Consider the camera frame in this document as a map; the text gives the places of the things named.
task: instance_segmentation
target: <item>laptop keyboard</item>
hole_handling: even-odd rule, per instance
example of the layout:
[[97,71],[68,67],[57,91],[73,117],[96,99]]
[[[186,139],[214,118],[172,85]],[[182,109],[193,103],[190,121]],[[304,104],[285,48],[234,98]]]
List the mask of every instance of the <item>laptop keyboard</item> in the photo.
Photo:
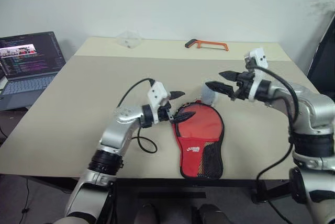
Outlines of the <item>laptop keyboard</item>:
[[54,77],[55,75],[9,82],[6,88],[1,92],[1,95],[9,95],[20,92],[30,92],[39,89],[45,89],[51,83]]

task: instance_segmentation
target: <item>black cable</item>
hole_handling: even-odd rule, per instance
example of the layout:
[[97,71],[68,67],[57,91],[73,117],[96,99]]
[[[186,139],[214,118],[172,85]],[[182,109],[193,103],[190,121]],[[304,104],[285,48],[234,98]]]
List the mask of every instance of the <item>black cable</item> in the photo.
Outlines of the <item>black cable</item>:
[[30,193],[30,190],[29,190],[29,187],[28,187],[28,179],[26,178],[26,187],[27,187],[27,198],[26,198],[26,203],[25,203],[25,207],[24,209],[22,209],[21,213],[22,213],[22,216],[21,216],[21,220],[19,222],[19,224],[21,224],[22,220],[23,220],[23,217],[25,215],[25,213],[27,213],[29,211],[29,208],[27,208],[27,204],[28,204],[28,198],[29,198],[29,193]]
[[111,212],[111,217],[109,224],[118,224],[118,218],[117,218],[117,184],[113,184],[113,209]]
[[122,102],[125,100],[126,96],[129,94],[129,92],[135,88],[135,86],[137,86],[138,84],[144,82],[144,81],[149,81],[150,85],[153,84],[155,82],[154,79],[150,79],[150,78],[146,78],[146,79],[142,79],[140,81],[138,81],[137,83],[135,83],[131,88],[129,88],[129,90],[127,90],[127,92],[123,95],[123,97],[121,98],[119,104],[117,105],[117,107],[120,107],[120,105],[122,104]]
[[6,138],[8,138],[8,136],[4,134],[4,131],[2,130],[1,126],[0,126],[0,132],[2,133],[3,136],[5,136]]
[[[150,85],[153,85],[153,83],[155,82],[154,79],[151,79],[151,78],[146,78],[146,79],[142,79],[140,81],[138,81],[137,83],[135,83],[131,88],[129,88],[129,90],[127,90],[127,92],[123,95],[123,97],[121,98],[119,104],[117,105],[117,107],[120,107],[122,102],[125,100],[126,96],[129,94],[129,92],[134,89],[138,84],[142,83],[142,82],[145,82],[145,81],[149,81],[150,82]],[[137,136],[136,137],[132,137],[131,139],[137,139],[137,143],[139,145],[139,147],[144,151],[144,152],[147,152],[147,153],[156,153],[157,152],[157,145],[155,144],[155,142],[153,142],[151,139],[149,138],[146,138],[146,137],[143,137],[143,136],[140,136],[140,131],[141,131],[141,127],[138,129],[138,132],[137,132]],[[149,141],[150,143],[152,143],[152,145],[155,147],[155,150],[154,151],[150,151],[146,148],[144,148],[144,146],[142,146],[141,144],[141,140],[140,139],[145,139],[147,141]]]
[[265,72],[266,74],[274,77],[275,79],[277,79],[279,82],[281,82],[286,88],[287,90],[289,91],[289,93],[291,94],[292,96],[292,99],[293,99],[293,104],[294,104],[294,117],[293,117],[293,122],[295,122],[298,118],[298,114],[299,114],[299,101],[298,101],[298,97],[297,97],[297,94],[295,93],[294,89],[292,88],[292,86],[285,80],[283,79],[282,77],[278,76],[277,74],[275,74],[274,72],[266,69],[266,68],[263,68],[263,67],[260,67],[260,66],[256,66],[256,65],[252,65],[252,66],[245,66],[248,70],[250,69],[258,69],[258,70],[261,70],[263,72]]
[[65,194],[72,194],[72,192],[67,192],[67,191],[63,191],[63,190],[61,190],[61,191]]
[[279,165],[280,163],[282,163],[288,156],[289,154],[291,153],[292,151],[292,148],[293,148],[293,144],[291,143],[289,145],[289,148],[287,150],[287,152],[285,153],[285,155],[280,159],[278,160],[276,163],[273,163],[272,165],[268,166],[267,168],[265,168],[264,170],[262,170],[256,177],[256,183],[259,185],[259,180],[260,180],[260,177],[262,176],[263,173],[267,172],[268,170],[274,168],[275,166]]
[[[137,139],[137,143],[138,143],[139,147],[140,147],[144,152],[147,152],[147,153],[156,153],[158,148],[157,148],[157,145],[155,144],[155,142],[153,142],[153,141],[152,141],[151,139],[149,139],[149,138],[140,136],[140,131],[141,131],[141,127],[138,128],[137,136],[136,136],[136,137],[132,137],[131,139]],[[152,143],[152,145],[155,147],[155,150],[154,150],[154,151],[150,151],[150,150],[144,148],[144,146],[142,146],[142,144],[141,144],[140,139],[145,139],[145,140],[149,141],[150,143]]]
[[267,201],[269,203],[269,205],[273,208],[273,210],[275,210],[275,212],[283,219],[285,220],[288,224],[293,224],[292,222],[290,222],[285,216],[282,215],[281,212],[279,212],[279,210],[273,205],[273,203],[271,201]]
[[[287,111],[287,117],[288,117],[288,124],[289,124],[289,131],[290,133],[293,130],[293,120],[292,120],[292,111],[291,111],[291,107],[289,105],[289,101],[286,97],[277,97],[274,99],[270,99],[268,102],[273,102],[276,100],[283,100],[286,106],[286,111]],[[268,170],[274,168],[275,166],[279,165],[280,163],[282,163],[291,153],[293,149],[293,144],[290,143],[289,148],[287,150],[287,152],[285,153],[285,155],[278,160],[277,162],[273,163],[272,165],[268,166],[267,168],[265,168],[264,170],[262,170],[256,177],[256,185],[257,185],[257,189],[261,188],[260,186],[260,177],[262,176],[262,174],[264,174],[265,172],[267,172]],[[272,204],[272,202],[270,202],[270,200],[267,201],[270,206],[275,210],[275,212],[287,223],[292,224],[292,222],[290,222],[282,213],[279,212],[279,210]]]

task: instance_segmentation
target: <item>laptop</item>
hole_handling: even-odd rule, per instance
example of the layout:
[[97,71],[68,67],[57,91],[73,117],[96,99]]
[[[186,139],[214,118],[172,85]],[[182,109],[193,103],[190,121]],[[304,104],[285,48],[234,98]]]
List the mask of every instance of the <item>laptop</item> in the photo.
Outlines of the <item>laptop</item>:
[[52,31],[0,38],[0,66],[8,79],[0,110],[33,105],[64,65]]

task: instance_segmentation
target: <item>printed logo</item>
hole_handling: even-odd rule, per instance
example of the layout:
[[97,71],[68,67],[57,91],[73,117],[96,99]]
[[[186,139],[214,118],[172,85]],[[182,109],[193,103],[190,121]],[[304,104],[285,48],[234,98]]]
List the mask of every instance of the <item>printed logo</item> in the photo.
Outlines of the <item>printed logo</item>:
[[199,152],[200,147],[189,147],[186,149],[187,152],[192,151],[192,152]]

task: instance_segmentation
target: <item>beige tabletop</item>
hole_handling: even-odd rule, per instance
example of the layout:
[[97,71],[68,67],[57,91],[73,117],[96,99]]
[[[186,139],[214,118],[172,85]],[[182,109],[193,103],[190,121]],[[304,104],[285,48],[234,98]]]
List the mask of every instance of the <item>beige tabletop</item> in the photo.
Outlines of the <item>beige tabletop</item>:
[[[207,79],[218,72],[244,70],[243,56],[263,47],[269,69],[289,81],[316,91],[277,43],[228,43],[229,52],[187,49],[182,41],[144,40],[134,49],[111,38],[89,38],[71,57],[0,148],[0,173],[79,177],[86,169],[112,113],[126,90],[144,77],[163,82],[166,89],[186,95],[172,101],[173,109],[200,95]],[[148,84],[133,90],[124,104],[146,102]],[[225,122],[222,144],[227,179],[254,179],[288,149],[287,118],[260,102],[230,101],[219,96],[215,107]],[[168,122],[142,131],[158,152],[143,152],[134,141],[124,157],[123,178],[182,178],[179,149]],[[288,178],[292,158],[263,178]]]

